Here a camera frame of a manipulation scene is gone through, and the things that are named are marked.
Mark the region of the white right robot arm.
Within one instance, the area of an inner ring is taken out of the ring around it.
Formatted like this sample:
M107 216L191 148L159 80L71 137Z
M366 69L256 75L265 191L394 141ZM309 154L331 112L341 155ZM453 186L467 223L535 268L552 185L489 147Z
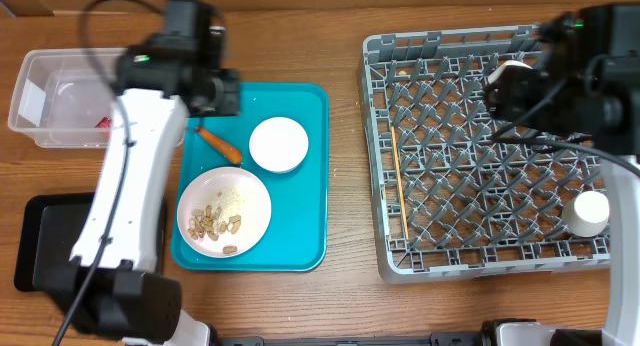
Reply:
M609 203L611 290L600 331L508 322L499 345L636 345L639 342L639 60L597 54L538 70L509 61L488 76L485 103L506 121L496 143L596 156Z

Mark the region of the wooden chopstick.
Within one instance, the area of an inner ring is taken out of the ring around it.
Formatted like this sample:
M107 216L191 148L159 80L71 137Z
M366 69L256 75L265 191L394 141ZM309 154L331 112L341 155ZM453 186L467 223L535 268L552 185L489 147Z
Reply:
M404 240L408 241L409 240L409 232L408 232L408 223L407 223L407 216L406 216L404 189L403 189L403 184L402 184L402 174L401 174L400 162L399 162L399 151L398 151L397 137L396 137L396 131L395 131L395 127L394 126L390 127L390 133L391 133L391 141L392 141L392 153L393 153L393 161L394 161L394 170L395 170L396 180L397 180L397 193L398 193L398 202L399 202L399 205L400 205L401 224L402 224L402 228L403 228Z

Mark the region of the orange carrot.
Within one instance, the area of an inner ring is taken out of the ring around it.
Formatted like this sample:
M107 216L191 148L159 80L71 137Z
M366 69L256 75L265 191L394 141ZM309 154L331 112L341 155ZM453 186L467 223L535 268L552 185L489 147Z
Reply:
M195 132L212 148L217 150L222 156L234 165L240 165L243 161L242 152L227 141L219 138L202 127L196 127Z

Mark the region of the white cup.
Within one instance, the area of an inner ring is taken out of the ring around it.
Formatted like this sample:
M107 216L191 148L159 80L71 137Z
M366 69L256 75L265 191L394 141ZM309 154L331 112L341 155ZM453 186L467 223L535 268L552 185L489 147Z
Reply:
M602 233L609 221L608 198L597 191L585 191L568 202L561 213L569 231L578 237L593 237Z

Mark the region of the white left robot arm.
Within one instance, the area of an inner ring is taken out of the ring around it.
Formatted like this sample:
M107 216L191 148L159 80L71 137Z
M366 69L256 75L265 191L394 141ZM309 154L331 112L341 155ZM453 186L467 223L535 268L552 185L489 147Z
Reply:
M188 119L239 111L238 73L221 65L224 41L220 27L156 33L103 77L112 129L91 208L66 262L37 283L64 328L128 345L216 343L157 266L167 174Z

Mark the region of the pink bowl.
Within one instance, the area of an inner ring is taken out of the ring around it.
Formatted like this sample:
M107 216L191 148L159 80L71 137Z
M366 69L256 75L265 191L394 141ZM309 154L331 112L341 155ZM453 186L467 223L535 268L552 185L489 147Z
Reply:
M297 168L309 149L309 137L295 120L272 117L252 132L249 151L253 161L272 173L287 173Z

